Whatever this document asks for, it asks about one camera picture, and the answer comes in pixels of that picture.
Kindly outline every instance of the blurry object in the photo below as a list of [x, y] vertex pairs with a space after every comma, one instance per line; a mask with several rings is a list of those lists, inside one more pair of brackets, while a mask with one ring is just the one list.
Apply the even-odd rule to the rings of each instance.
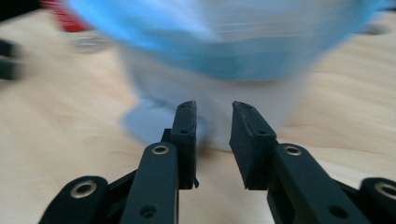
[[2, 0], [0, 1], [0, 21], [5, 21], [39, 8], [38, 0]]
[[15, 79], [15, 46], [6, 40], [0, 39], [0, 79]]
[[384, 0], [383, 5], [385, 10], [396, 10], [396, 0]]
[[361, 35], [384, 35], [388, 32], [389, 30], [379, 24], [368, 24], [367, 26], [364, 27], [363, 30], [357, 32], [358, 34]]
[[63, 0], [41, 0], [41, 4], [52, 10], [70, 45], [76, 51], [92, 53], [106, 45], [104, 38], [68, 11]]
[[69, 0], [120, 45], [140, 104], [124, 123], [146, 143], [172, 122], [178, 102], [195, 99], [198, 146], [228, 149], [228, 102], [253, 104], [277, 130], [329, 49], [370, 20], [380, 2]]

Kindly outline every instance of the screw hole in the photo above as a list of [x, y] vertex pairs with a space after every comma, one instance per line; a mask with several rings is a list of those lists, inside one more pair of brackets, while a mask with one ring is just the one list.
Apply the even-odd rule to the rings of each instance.
[[335, 217], [347, 218], [347, 211], [344, 208], [340, 207], [340, 206], [330, 205], [329, 206], [329, 211]]
[[70, 195], [76, 199], [85, 198], [87, 196], [90, 196], [92, 193], [94, 193], [96, 187], [97, 187], [96, 183], [91, 180], [83, 181], [76, 184], [72, 188], [72, 191], [70, 191]]
[[302, 151], [297, 147], [285, 147], [285, 151], [291, 156], [300, 156], [302, 154]]
[[156, 213], [157, 213], [157, 206], [155, 206], [155, 204], [152, 203], [145, 204], [140, 208], [140, 216], [144, 218], [154, 217]]
[[382, 195], [396, 200], [396, 187], [383, 182], [379, 182], [375, 184], [375, 189]]
[[169, 151], [169, 147], [157, 146], [157, 147], [153, 148], [151, 151], [152, 151], [152, 153], [154, 153], [156, 155], [162, 155]]

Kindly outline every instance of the red object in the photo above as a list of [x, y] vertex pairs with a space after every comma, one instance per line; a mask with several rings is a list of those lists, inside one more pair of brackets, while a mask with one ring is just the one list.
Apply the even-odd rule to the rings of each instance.
[[79, 21], [67, 10], [63, 0], [41, 0], [41, 5], [53, 11], [56, 20], [66, 32], [81, 32], [89, 30], [88, 26]]

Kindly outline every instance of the black object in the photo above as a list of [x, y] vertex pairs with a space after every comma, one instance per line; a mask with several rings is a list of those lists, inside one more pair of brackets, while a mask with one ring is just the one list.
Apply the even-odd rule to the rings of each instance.
[[41, 8], [38, 0], [0, 1], [0, 21], [5, 21]]
[[303, 147], [279, 144], [251, 105], [233, 103], [230, 146], [247, 189], [268, 190], [276, 223], [396, 223], [396, 183], [363, 180], [359, 190], [329, 177]]
[[6, 40], [0, 39], [0, 79], [15, 79], [15, 46]]
[[[98, 176], [70, 182], [40, 223], [178, 223], [178, 190], [198, 186], [195, 129], [195, 102], [180, 105], [137, 170], [110, 185]], [[268, 190], [276, 223], [396, 223], [395, 182], [367, 178], [353, 189], [331, 179], [306, 149], [279, 144], [251, 105], [233, 103], [230, 146], [245, 187]]]
[[172, 129], [146, 147], [137, 170], [110, 185], [99, 176], [73, 180], [40, 223], [178, 223], [178, 190], [198, 185], [195, 129], [196, 103], [181, 104]]

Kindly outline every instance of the wooden surface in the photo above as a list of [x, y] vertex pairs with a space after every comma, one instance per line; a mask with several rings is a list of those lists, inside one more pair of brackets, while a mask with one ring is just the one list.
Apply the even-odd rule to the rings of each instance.
[[[335, 179], [396, 180], [396, 14], [382, 35], [356, 35], [313, 69], [280, 142], [306, 147]], [[71, 50], [47, 11], [0, 24], [21, 44], [22, 77], [0, 80], [0, 223], [37, 223], [69, 181], [112, 182], [134, 170], [144, 145], [120, 116], [136, 103], [114, 48]], [[203, 150], [201, 186], [180, 193], [180, 223], [272, 223], [265, 192], [244, 190], [230, 152]]]

